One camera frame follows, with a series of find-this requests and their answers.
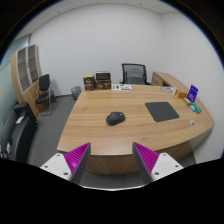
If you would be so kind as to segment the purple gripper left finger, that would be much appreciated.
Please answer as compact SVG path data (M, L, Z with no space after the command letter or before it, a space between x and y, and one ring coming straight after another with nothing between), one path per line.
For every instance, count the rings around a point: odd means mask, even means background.
M41 169L75 184L79 184L90 153L91 143L88 142L66 154L56 153L41 166Z

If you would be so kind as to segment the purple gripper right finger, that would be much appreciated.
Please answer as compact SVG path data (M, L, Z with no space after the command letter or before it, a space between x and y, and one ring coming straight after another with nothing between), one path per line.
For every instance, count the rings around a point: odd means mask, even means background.
M144 184L149 184L183 168L169 154L158 154L134 142L132 153Z

